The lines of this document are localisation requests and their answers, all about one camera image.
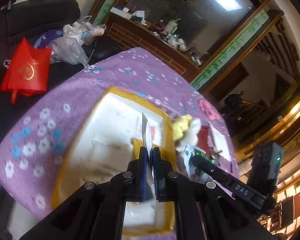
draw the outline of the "wooden cabinet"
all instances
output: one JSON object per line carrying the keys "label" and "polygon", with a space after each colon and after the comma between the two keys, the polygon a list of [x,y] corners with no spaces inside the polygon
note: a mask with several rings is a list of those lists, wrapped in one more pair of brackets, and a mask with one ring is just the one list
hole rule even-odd
{"label": "wooden cabinet", "polygon": [[118,47],[123,50],[142,47],[162,60],[186,80],[190,73],[199,70],[197,65],[192,63],[186,55],[170,47],[162,39],[138,23],[109,13],[105,24],[107,25],[106,35],[114,39],[118,43]]}

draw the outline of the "green bamboo border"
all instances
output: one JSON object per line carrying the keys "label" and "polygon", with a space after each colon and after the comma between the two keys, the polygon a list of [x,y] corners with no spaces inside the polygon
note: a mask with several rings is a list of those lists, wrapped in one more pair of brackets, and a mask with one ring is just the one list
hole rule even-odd
{"label": "green bamboo border", "polygon": [[202,87],[210,78],[221,69],[228,60],[261,28],[269,19],[263,9],[251,22],[230,42],[230,44],[218,54],[218,56],[191,82],[195,89]]}
{"label": "green bamboo border", "polygon": [[105,0],[100,11],[97,14],[96,19],[93,22],[93,26],[97,26],[102,23],[103,19],[106,17],[106,15],[111,10],[113,2],[114,2],[114,0]]}

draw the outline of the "red gift bag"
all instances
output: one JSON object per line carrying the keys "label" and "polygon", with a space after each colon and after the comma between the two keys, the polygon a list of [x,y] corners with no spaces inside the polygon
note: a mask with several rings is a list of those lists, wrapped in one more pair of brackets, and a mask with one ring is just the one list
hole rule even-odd
{"label": "red gift bag", "polygon": [[23,38],[0,86],[1,91],[12,92],[12,104],[18,93],[29,97],[47,90],[51,51],[52,48],[35,49]]}

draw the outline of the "purple floral tablecloth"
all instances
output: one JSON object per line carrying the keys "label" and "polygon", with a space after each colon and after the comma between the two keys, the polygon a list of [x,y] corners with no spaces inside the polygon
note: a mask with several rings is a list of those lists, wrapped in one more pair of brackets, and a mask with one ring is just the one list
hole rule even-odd
{"label": "purple floral tablecloth", "polygon": [[[142,48],[134,48],[89,66],[56,87],[1,142],[0,182],[37,218],[51,212],[50,195],[67,149],[110,86],[146,98],[172,118],[190,114],[203,125],[210,122],[226,136],[231,153],[231,163],[221,157],[221,168],[238,177],[231,139],[215,108],[165,63]],[[173,233],[166,237],[175,239]]]}

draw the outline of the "pink flower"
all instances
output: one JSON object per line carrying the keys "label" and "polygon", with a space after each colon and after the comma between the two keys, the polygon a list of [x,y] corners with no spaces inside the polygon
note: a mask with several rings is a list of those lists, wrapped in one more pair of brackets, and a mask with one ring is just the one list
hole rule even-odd
{"label": "pink flower", "polygon": [[220,120],[220,114],[214,107],[205,99],[199,101],[200,109],[205,112],[210,120]]}

